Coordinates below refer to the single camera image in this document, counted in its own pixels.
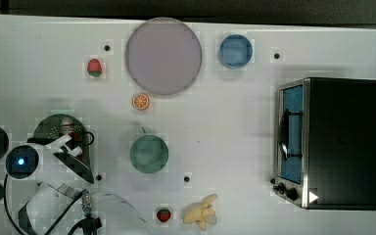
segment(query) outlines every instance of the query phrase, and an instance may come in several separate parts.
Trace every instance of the strawberry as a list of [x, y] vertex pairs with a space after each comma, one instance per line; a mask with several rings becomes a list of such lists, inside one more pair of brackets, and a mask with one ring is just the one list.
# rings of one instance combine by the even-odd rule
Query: strawberry
[[100, 64], [99, 60], [92, 59], [87, 65], [87, 71], [94, 77], [100, 76], [102, 74], [102, 64]]
[[160, 222], [167, 222], [170, 219], [171, 213], [168, 209], [161, 209], [157, 212], [157, 218]]

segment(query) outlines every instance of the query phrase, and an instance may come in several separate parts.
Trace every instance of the green bowl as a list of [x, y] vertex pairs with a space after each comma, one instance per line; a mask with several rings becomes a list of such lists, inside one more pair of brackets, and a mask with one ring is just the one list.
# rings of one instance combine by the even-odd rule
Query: green bowl
[[130, 148], [130, 161], [143, 173], [155, 173], [165, 167], [168, 148], [163, 139], [155, 135], [139, 137]]

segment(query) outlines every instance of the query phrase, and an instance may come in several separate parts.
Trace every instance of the blue light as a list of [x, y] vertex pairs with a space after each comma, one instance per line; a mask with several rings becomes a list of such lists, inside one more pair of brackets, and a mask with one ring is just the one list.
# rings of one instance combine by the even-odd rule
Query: blue light
[[18, 165], [23, 165], [25, 163], [25, 160], [24, 159], [19, 159], [18, 160]]

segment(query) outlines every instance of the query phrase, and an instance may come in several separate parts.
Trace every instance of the toaster oven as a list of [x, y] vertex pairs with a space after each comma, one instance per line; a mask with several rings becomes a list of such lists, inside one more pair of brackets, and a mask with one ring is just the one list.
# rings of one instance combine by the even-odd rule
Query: toaster oven
[[303, 209], [376, 211], [376, 80], [309, 77], [277, 98], [276, 195]]

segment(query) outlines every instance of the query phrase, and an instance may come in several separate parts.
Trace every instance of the black cable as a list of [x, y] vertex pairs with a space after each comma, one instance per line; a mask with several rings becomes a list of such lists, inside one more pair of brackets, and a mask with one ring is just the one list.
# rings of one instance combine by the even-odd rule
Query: black cable
[[61, 221], [61, 219], [64, 217], [64, 215], [66, 215], [66, 213], [69, 211], [69, 209], [72, 207], [72, 205], [74, 205], [75, 202], [77, 202], [77, 200], [80, 199], [82, 195], [83, 195], [83, 193], [81, 192], [77, 195], [77, 197], [75, 197], [75, 199], [69, 204], [69, 206], [63, 211], [63, 213], [57, 218], [57, 220], [53, 223], [53, 225], [51, 225], [51, 227], [47, 230], [45, 235], [48, 235], [48, 234], [51, 233], [51, 231], [57, 226], [57, 224]]
[[9, 220], [11, 221], [12, 225], [14, 225], [15, 229], [17, 229], [17, 231], [21, 234], [21, 235], [25, 235], [21, 229], [16, 225], [16, 223], [14, 222], [14, 220], [12, 219], [11, 217], [11, 214], [9, 213], [9, 210], [8, 210], [8, 203], [7, 203], [7, 199], [6, 199], [6, 184], [7, 184], [7, 181], [8, 181], [8, 174], [6, 174], [5, 176], [5, 181], [4, 181], [4, 206], [5, 206], [5, 213], [7, 214]]
[[81, 226], [81, 223], [83, 222], [83, 220], [79, 221], [78, 223], [76, 223], [72, 229], [70, 230], [69, 234], [68, 235], [72, 235], [72, 233], [74, 233], [75, 229], [77, 229], [78, 227]]
[[89, 134], [89, 135], [91, 135], [91, 141], [90, 141], [89, 143], [85, 144], [85, 145], [83, 144], [82, 146], [89, 146], [89, 145], [93, 144], [93, 143], [94, 143], [94, 134], [91, 133], [91, 132], [89, 132], [89, 131], [84, 132], [83, 135], [84, 135], [84, 134]]

